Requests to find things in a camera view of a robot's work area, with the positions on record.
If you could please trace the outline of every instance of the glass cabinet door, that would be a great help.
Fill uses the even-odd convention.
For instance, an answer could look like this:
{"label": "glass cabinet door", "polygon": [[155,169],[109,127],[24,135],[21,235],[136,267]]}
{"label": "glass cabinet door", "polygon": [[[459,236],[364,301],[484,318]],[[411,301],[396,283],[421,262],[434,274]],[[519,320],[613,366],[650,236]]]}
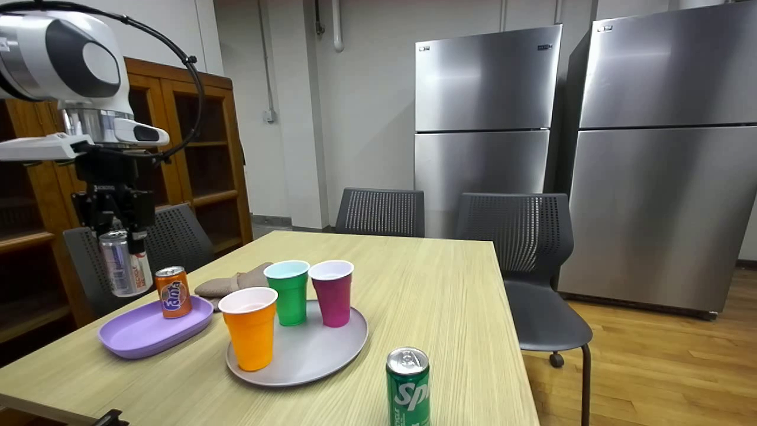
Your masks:
{"label": "glass cabinet door", "polygon": [[[167,114],[175,117],[173,132],[185,139],[197,121],[197,89],[189,83],[162,85]],[[249,206],[244,191],[244,160],[236,135],[231,89],[206,85],[204,121],[182,151],[185,180],[192,191],[192,206],[207,231],[214,254],[249,242]]]}
{"label": "glass cabinet door", "polygon": [[[161,102],[161,83],[153,77],[129,76],[129,94],[128,94],[135,121],[165,127],[165,112]],[[182,198],[182,190],[175,178],[175,169],[157,160],[140,160],[140,190],[152,190],[155,197],[155,206],[175,203]]]}

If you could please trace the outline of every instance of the magenta cup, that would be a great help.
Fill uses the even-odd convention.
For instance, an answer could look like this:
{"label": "magenta cup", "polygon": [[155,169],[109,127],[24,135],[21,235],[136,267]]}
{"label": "magenta cup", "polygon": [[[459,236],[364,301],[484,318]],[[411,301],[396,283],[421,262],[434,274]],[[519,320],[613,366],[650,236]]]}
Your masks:
{"label": "magenta cup", "polygon": [[343,327],[350,322],[351,273],[355,266],[348,260],[325,260],[309,267],[324,327]]}

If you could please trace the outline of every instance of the wooden table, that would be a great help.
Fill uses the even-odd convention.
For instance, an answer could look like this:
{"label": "wooden table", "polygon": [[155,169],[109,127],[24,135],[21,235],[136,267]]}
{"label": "wooden table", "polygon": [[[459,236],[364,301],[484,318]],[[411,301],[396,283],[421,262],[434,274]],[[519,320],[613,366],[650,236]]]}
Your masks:
{"label": "wooden table", "polygon": [[192,273],[189,286],[259,262],[355,262],[351,305],[368,343],[337,374],[286,390],[254,387],[225,366],[221,318],[146,360],[109,356],[96,330],[155,301],[149,293],[0,369],[0,408],[66,423],[122,409],[129,423],[388,423],[385,356],[431,358],[431,418],[440,423],[537,423],[492,244],[451,240],[273,231]]}

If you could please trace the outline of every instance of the can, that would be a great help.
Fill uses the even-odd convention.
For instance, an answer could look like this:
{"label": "can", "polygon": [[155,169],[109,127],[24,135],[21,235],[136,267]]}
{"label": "can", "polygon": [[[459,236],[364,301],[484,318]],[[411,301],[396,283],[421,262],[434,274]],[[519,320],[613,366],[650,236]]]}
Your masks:
{"label": "can", "polygon": [[124,230],[114,230],[100,236],[100,254],[115,299],[133,299],[149,286],[135,279],[133,255],[128,254]]}
{"label": "can", "polygon": [[192,309],[185,267],[173,266],[157,270],[155,286],[162,305],[162,318],[185,318]]}
{"label": "can", "polygon": [[385,358],[390,426],[431,423],[428,377],[428,356],[419,347],[401,345]]}

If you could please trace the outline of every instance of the plastic cup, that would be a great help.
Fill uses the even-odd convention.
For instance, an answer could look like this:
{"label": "plastic cup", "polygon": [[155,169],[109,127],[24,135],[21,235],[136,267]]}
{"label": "plastic cup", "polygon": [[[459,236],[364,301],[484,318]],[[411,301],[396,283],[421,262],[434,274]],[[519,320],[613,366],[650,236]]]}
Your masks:
{"label": "plastic cup", "polygon": [[348,260],[325,260],[309,267],[324,327],[343,327],[350,322],[351,273],[355,266]]}
{"label": "plastic cup", "polygon": [[276,292],[250,286],[219,299],[238,369],[265,369],[273,360]]}
{"label": "plastic cup", "polygon": [[266,283],[279,293],[276,312],[280,327],[298,327],[308,322],[308,262],[283,260],[262,270]]}

